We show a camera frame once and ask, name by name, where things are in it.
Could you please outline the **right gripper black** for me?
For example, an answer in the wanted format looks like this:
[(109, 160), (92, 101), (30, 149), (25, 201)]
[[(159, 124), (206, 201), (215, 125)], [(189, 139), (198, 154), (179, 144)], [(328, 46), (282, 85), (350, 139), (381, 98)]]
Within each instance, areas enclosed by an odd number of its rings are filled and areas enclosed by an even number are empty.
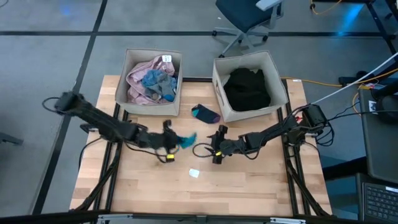
[(237, 140), (226, 139), (225, 135), (228, 127), (219, 125), (218, 130), (213, 135), (207, 136), (212, 139), (210, 145), (213, 147), (213, 163), (221, 164), (225, 156), (233, 154), (244, 154), (246, 150), (246, 142), (244, 135), (238, 136)]

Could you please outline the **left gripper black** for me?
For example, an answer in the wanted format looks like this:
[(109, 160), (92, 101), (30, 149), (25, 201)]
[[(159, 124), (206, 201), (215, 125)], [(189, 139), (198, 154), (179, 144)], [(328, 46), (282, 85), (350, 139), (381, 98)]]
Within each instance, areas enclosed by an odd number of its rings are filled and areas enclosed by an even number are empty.
[[(137, 144), (139, 147), (152, 148), (155, 150), (155, 155), (160, 162), (173, 162), (175, 160), (174, 152), (177, 144), (181, 148), (186, 148), (185, 144), (179, 142), (185, 142), (186, 137), (177, 136), (175, 131), (171, 129), (171, 120), (165, 120), (163, 122), (163, 132), (162, 133), (148, 133), (147, 131), (142, 131), (137, 137)], [(161, 159), (161, 156), (157, 153), (157, 150), (164, 148), (166, 151), (165, 160)]]

